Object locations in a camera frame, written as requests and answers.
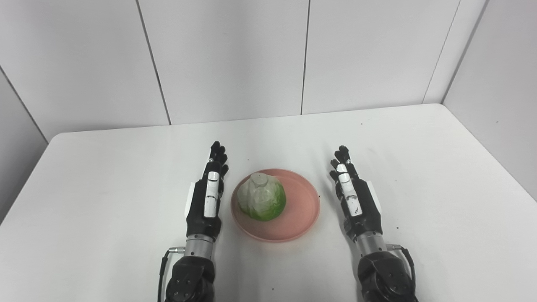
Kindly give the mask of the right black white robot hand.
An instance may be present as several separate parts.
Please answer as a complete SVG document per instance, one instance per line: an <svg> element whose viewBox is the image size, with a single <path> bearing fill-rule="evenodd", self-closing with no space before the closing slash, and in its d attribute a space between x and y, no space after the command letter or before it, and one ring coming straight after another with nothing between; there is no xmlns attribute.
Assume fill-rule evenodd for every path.
<svg viewBox="0 0 537 302"><path fill-rule="evenodd" d="M381 212L372 186L360 178L349 149L341 145L331 160L336 196L344 214L344 230L354 242L366 233L382 234Z"/></svg>

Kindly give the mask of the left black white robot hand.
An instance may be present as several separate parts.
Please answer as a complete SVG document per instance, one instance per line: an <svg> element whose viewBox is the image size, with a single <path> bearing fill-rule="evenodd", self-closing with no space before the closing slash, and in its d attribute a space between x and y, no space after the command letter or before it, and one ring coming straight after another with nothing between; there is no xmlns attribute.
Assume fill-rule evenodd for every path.
<svg viewBox="0 0 537 302"><path fill-rule="evenodd" d="M209 160L201 178L194 184L186 217L187 236L202 234L216 240L222 220L219 217L224 191L223 178L229 171L226 148L219 141L211 145Z"/></svg>

